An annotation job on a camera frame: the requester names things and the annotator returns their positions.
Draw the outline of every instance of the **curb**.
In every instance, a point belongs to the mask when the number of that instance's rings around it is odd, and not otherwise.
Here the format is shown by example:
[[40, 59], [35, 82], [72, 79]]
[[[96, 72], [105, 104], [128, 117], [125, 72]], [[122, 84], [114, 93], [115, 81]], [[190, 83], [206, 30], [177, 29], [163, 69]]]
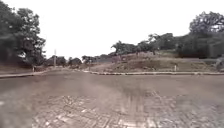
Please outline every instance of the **curb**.
[[0, 79], [4, 78], [17, 78], [17, 77], [28, 77], [28, 76], [37, 76], [45, 73], [47, 71], [43, 72], [31, 72], [31, 73], [21, 73], [21, 74], [6, 74], [6, 75], [0, 75]]
[[109, 73], [109, 72], [92, 72], [92, 71], [83, 71], [77, 70], [75, 71], [95, 74], [95, 75], [224, 75], [224, 73], [219, 72], [133, 72], [133, 73]]

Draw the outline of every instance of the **sidewalk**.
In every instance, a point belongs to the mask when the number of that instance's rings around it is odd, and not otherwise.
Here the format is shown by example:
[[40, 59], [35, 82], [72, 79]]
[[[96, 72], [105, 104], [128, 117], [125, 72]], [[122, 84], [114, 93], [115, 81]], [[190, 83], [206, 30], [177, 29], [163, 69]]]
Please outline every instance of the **sidewalk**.
[[43, 72], [30, 72], [30, 73], [18, 73], [18, 74], [1, 74], [0, 79], [3, 78], [15, 78], [15, 77], [27, 77], [27, 76], [36, 76], [36, 75], [41, 75], [47, 71]]

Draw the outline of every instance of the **paved street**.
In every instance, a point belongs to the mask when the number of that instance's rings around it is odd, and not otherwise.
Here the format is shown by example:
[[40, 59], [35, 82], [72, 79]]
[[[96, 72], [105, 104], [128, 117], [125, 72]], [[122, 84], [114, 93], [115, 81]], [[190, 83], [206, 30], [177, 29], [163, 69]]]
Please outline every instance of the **paved street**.
[[0, 128], [223, 128], [224, 76], [52, 71], [0, 80]]

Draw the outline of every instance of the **sky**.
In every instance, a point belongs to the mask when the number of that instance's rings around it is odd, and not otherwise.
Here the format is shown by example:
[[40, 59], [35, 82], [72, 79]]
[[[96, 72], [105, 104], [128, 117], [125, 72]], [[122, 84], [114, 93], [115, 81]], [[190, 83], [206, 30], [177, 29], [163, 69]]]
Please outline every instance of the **sky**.
[[189, 32], [203, 11], [224, 14], [223, 0], [2, 0], [40, 16], [47, 57], [108, 54], [113, 44], [137, 44], [149, 34]]

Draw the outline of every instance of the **pole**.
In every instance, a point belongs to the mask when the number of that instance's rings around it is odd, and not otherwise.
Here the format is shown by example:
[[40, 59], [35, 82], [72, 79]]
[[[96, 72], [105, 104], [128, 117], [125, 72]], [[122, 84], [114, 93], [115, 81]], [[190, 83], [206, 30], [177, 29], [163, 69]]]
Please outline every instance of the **pole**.
[[54, 67], [56, 67], [56, 49], [54, 50]]

